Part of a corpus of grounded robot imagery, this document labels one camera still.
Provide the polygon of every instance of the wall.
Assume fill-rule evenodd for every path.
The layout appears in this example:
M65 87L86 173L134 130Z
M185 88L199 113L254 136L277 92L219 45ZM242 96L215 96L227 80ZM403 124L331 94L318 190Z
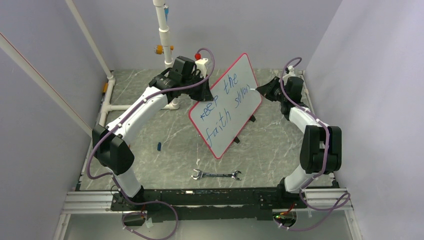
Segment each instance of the wall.
M160 69L164 56L151 0L74 0L113 69ZM173 0L168 24L173 56L210 48L218 68L247 52L254 68L282 68L302 56L305 69L341 0Z
M1 1L0 32L93 127L106 76L65 1ZM1 239L52 239L90 139L1 49L0 82Z
M364 239L423 239L424 2L343 0L306 68Z

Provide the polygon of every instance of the purple hose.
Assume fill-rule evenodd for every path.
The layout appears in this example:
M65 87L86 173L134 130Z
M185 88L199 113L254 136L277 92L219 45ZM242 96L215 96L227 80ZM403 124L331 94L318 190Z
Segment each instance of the purple hose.
M295 65L293 65L293 67L296 67L301 61L302 61L302 58L301 57L295 57L295 58L293 58L293 59L291 59L290 61L288 61L287 63L286 63L286 65L284 66L284 68L283 68L283 70L282 70L282 73L281 73L281 81L280 81L280 86L281 86L281 90L282 90L282 93L284 94L284 97L290 102L290 103L292 103L294 106L296 106L297 108L299 108L299 109L301 109L302 111L304 111L304 112L306 112L307 114L309 114L309 115L311 115L315 120L318 120L318 117L315 115L315 114L313 114L311 111L305 111L305 109L303 108L303 107L301 107L300 105L298 105L297 103L295 103L288 95L287 95L287 93L286 93L286 90L284 89L284 81L283 81L283 76L284 76L284 72L285 72L285 70L286 70L286 68L289 66L289 64L290 63L292 63L293 61L295 61L295 60L298 60L298 62L295 64ZM332 207L329 207L329 208L317 208L317 207L314 207L314 206L311 206L311 205L309 205L307 202L306 202L306 200L304 199L304 197L302 196L302 189L305 189L309 184L311 184L312 183L312 181L314 180L314 179L316 179L316 178L318 178L319 176L321 176L321 175L323 175L324 174L324 171L326 170L326 166L327 166L327 156L328 156L328 152L329 152L329 142L330 142L330 131L329 131L329 129L328 129L328 127L322 122L322 121L318 121L318 124L319 125L321 125L321 127L323 127L324 128L324 130L325 130L325 148L324 148L324 156L323 156L323 162L322 162L322 168L321 168L321 171L319 171L317 174L315 174L311 179L309 179L305 184L303 184L301 187L300 187L300 190L299 190L299 196L300 196L300 199L302 200L302 202L308 207L308 208L310 208L310 209L313 209L313 210L315 210L315 211L329 211L328 212L328 214L323 218L323 219L321 219L319 222L317 222L315 225L313 225L313 226L311 226L311 227L308 227L308 228L304 228L304 229L293 229L293 231L308 231L308 230L311 230L311 229L313 229L313 228L315 228L315 227L317 227L318 225L320 225L330 214L331 214L331 212L333 211L333 210L335 210L335 209L338 209L338 208L341 208L341 207L343 207L345 204L347 204L348 202L349 202L349 200L350 200L350 198L351 198L351 194L350 193L348 193L348 192L346 192L346 193L344 193L343 195L341 195L341 197L339 197L338 199L337 199L337 201L336 201L336 203L332 206ZM340 204L340 205L338 205L338 203L343 199L343 197L344 196L347 196L347 198Z
M208 48L205 48L205 47L202 47L202 48L200 48L199 50L197 50L197 53L199 53L200 51L202 51L202 50L205 50L205 51L207 51L209 54L210 54L210 57L212 58L212 70L210 71L210 73L203 79L203 80L201 80L200 82L197 82L197 83L195 83L195 84L192 84L192 85L189 85L189 86L182 86L182 87L175 87L175 88L170 88L170 89L165 89L165 90L161 90L161 91L158 91L158 92L155 92L155 93L153 93L153 94L151 94L151 95L149 95L149 96L147 96L146 98L145 98L145 100L146 100L146 102L149 100L149 99L151 99L151 98L153 98L154 96L157 96L157 95L159 95L159 94L164 94L164 93L167 93L167 92L172 92L172 91L180 91L180 90L187 90L187 89L191 89L191 88L195 88L195 87L197 87L197 86L199 86L199 85L201 85L201 84L203 84L204 82L206 82L208 79L209 79L209 77L212 75L212 73L214 72L214 69L215 69L215 58L214 58L214 55L212 54L212 52L211 52L211 50L209 50ZM122 118L122 120L119 122L120 124L123 124L135 111L137 111L137 109L141 106L141 105L143 105L145 103L145 101L140 101L137 105L135 105L135 107L133 107L132 109L131 109L131 111L129 111L128 112L128 114L127 115L125 115L123 118ZM99 179L99 178L101 178L101 177L104 177L104 176L107 176L107 175L112 175L112 173L111 172L106 172L106 173L103 173L103 174L100 174L100 175L97 175L97 176L92 176L91 175L91 173L90 173L90 165L91 165L91 163L92 163L92 160L93 160L93 157L94 157L94 154L95 154L95 152L97 151L97 149L99 149L99 147L100 147L100 145L111 135L111 134L113 134L117 129L119 128L119 126L118 125L116 125L116 126L114 126L104 137L102 137L99 141L98 141L98 143L93 147L93 150L91 151L91 153L90 153L90 155L88 156L88 161L87 161L87 166L86 166L86 168L85 168L85 171L87 172L87 177L89 178L89 179L92 179L92 180L95 180L95 179ZM115 184L116 184L116 186L118 187L118 189L120 189L121 187L120 187L120 185L118 184L118 181L115 179L115 177L113 176L113 181L115 182ZM159 239L155 239L155 238L150 238L150 237L147 237L147 236L144 236L143 234L141 234L141 233L139 233L139 232L137 232L137 231L134 231L134 230L132 230L132 229L130 229L130 228L128 228L127 226L125 226L125 223L124 223L124 220L125 220L125 218L128 216L128 215L135 215L135 214L138 214L138 215L144 215L143 213L139 213L139 212L130 212L130 213L127 213L127 214L125 214L123 217L122 217L122 225L124 226L124 228L126 229L126 230L128 230L128 231L130 231L131 233L133 233L133 234L135 234L135 235L137 235L137 236L139 236L139 237L142 237L142 238L144 238L144 239L147 239L147 240L166 240L166 239L169 239L172 235L174 235L175 234L175 232L177 231L177 227L178 227L178 214L177 214L177 211L170 205L170 204L168 204L168 203L166 203L166 202L164 202L164 201L146 201L146 202L133 202L133 201L131 201L130 200L130 198L125 194L125 192L122 190L122 189L120 189L120 192L122 193L122 195L124 196L124 198L127 200L127 202L128 203L130 203L130 204L133 204L133 205L146 205L146 204L163 204L163 205L166 205L166 206L168 206L172 211L173 211L173 213L175 214L175 227L174 227L174 229L172 230L172 232L168 235L168 236L166 236L166 237L164 237L164 238L159 238Z

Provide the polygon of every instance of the purple cable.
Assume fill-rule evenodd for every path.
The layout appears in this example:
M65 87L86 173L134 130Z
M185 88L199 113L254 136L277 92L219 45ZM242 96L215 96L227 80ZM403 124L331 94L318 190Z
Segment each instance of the purple cable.
M301 57L295 57L295 58L293 58L293 59L291 59L290 61L288 61L286 64L285 64L285 66L284 66L284 68L283 68L283 70L282 70L282 72L281 72L281 81L280 81L280 86L281 86L281 90L282 90L282 93L284 94L284 97L290 102L290 103L292 103L295 107L297 107L297 108L299 108L299 109L301 109L302 111L304 111L304 112L306 112L307 114L309 114L311 117L313 117L315 120L318 120L318 117L315 115L315 114L313 114L311 111L309 111L309 110L307 110L307 111L305 111L305 108L303 108L302 106L300 106L299 104L297 104L296 102L294 102L288 95L287 95L287 93L286 93L286 90L284 89L284 81L283 81L283 76L284 76L284 73L285 73L285 71L286 71L286 69L287 69L287 67L289 66L289 64L290 63L292 63L293 61L295 61L295 60L298 60L298 62L295 64L295 65L293 65L293 67L296 67L297 65L299 65L299 63L302 61L302 58ZM295 229L295 230L293 230L293 231L308 231L308 230L310 230L310 229L313 229L313 228L315 228L316 226L318 226L318 225L320 225L329 215L330 215L330 213L333 211L333 210L335 210L335 209L338 209L338 208L341 208L341 207L343 207L345 204L347 204L348 202L349 202L349 200L350 200L350 198L351 198L351 194L350 193L348 193L348 192L346 192L346 193L344 193L341 197L339 197L338 199L337 199L337 201L336 201L336 203L332 206L332 207L329 207L329 208L317 208L317 207L314 207L314 206L311 206L311 205L309 205L307 202L306 202L306 200L304 199L304 197L302 196L302 189L305 189L306 187L308 187L308 185L309 184L311 184L312 183L312 181L314 180L314 179L316 179L316 178L318 178L319 176L321 176L321 175L323 175L324 174L324 171L326 170L326 166L327 166L327 156L328 156L328 152L329 152L329 142L330 142L330 131L329 131L329 129L328 129L328 127L322 122L322 121L317 121L317 123L319 124L319 125L321 125L321 127L322 128L324 128L324 130L325 130L325 147L324 147L324 156L323 156L323 162L322 162L322 168L321 168L321 171L319 171L317 174L315 174L311 179L309 179L305 184L303 184L301 187L300 187L300 190L299 190L299 196L300 196L300 199L302 200L302 202L307 206L307 207L309 207L310 209L313 209L313 210L315 210L315 211L329 211L329 213L322 219L322 220L320 220L316 225L314 225L314 226L312 226L312 228L305 228L305 229ZM340 205L337 205L342 199L343 199L343 197L344 196L346 196L347 195L347 198L344 200L344 202L342 202Z
M212 52L211 52L211 50L209 50L208 48L205 48L205 47L202 47L202 48L200 48L199 50L197 50L197 53L199 53L200 51L202 51L202 50L205 50L205 51L207 51L209 54L210 54L210 57L212 58L212 70L210 71L210 73L203 79L203 80L201 80L200 82L197 82L197 83L195 83L195 84L192 84L192 85L189 85L189 86L182 86L182 87L175 87L175 88L170 88L170 89L165 89L165 90L161 90L161 91L158 91L158 92L155 92L155 93L153 93L153 94L151 94L151 95L149 95L149 96L147 96L146 98L145 98L145 101L147 102L149 99L151 99L152 97L154 97L154 96L157 96L157 95L159 95L159 94L164 94L164 93L167 93L167 92L172 92L172 91L180 91L180 90L187 90L187 89L191 89L191 88L195 88L195 87L197 87L197 86L199 86L199 85L201 85L201 84L203 84L204 82L206 82L208 79L209 79L209 77L212 75L212 73L214 72L214 69L215 69L215 58L214 58L214 55L212 54ZM122 118L122 120L119 122L119 124L123 124L135 111L137 111L137 109L141 106L141 105L143 105L144 103L145 103L145 101L140 101L137 105L135 105L135 107L133 107L132 109L131 109L131 111L129 111L128 112L128 114L127 115L125 115L123 118ZM92 160L93 160L93 157L94 157L94 154L95 154L95 152L97 151L97 149L99 149L99 146L111 135L111 134L113 134L117 129L119 128L119 126L118 126L118 124L116 125L116 126L114 126L104 137L102 137L99 141L98 141L98 143L93 147L93 150L91 151L91 153L90 153L90 155L88 156L88 161L87 161L87 165L86 165L86 168L85 168L85 171L87 172L87 177L89 178L89 179L92 179L92 180L95 180L95 179L99 179L99 178L101 178L101 177L104 177L104 176L107 176L107 175L112 175L112 173L111 172L106 172L106 173L103 173L103 174L100 174L100 175L97 175L97 176L92 176L91 175L91 173L90 173L90 165L91 165L91 162L92 162ZM116 186L118 187L118 189L120 189L121 187L120 187L120 185L118 184L118 181L115 179L115 177L114 176L112 176L112 179L113 179L113 181L115 182L115 184L116 184ZM139 233L139 232L137 232L137 231L134 231L134 230L132 230L132 229L129 229L127 226L125 226L125 223L124 223L124 220L125 220L125 218L128 216L128 215L135 215L135 214L138 214L138 215L143 215L144 213L139 213L139 212L130 212L130 213L127 213L126 215L124 215L123 217L122 217L122 225L124 226L124 228L126 229L126 230L128 230L128 231L130 231L131 233L134 233L134 234L136 234L137 236L139 236L139 237L142 237L142 238L145 238L145 239L147 239L147 240L166 240L166 239L168 239L168 238L170 238L175 232L176 232L176 230L177 230L177 227L178 227L178 214L177 214L177 211L170 205L170 204L168 204L168 203L166 203L166 202L164 202L164 201L147 201L147 202L133 202L133 201L131 201L130 200L130 198L125 194L125 192L121 189L120 190L120 192L122 193L122 195L124 196L124 198L130 203L130 204L133 204L133 205L145 205L145 204L163 204L163 205L166 205L166 206L168 206L172 211L173 211L173 213L175 214L175 227L174 227L174 229L172 230L172 232L168 235L168 236L166 236L166 237L164 237L164 238L159 238L159 239L155 239L155 238L150 238L150 237L147 237L147 236L144 236L144 235L142 235L141 233Z
M340 202L340 200L342 200L342 198L346 195L350 196L350 193L348 193L348 192L343 193L343 195L341 195L341 197L335 202L333 207L335 207ZM312 229L318 227L320 224L322 224L330 216L330 214L333 212L333 210L334 209L329 210L327 215L325 215L323 218L321 218L321 220L319 220L317 223L315 223L314 225L307 227L307 228L290 228L290 227L283 226L283 225L281 227L285 228L288 231L294 231L294 232L309 231L309 230L312 230ZM280 223L278 223L275 219L274 219L274 222L280 227Z

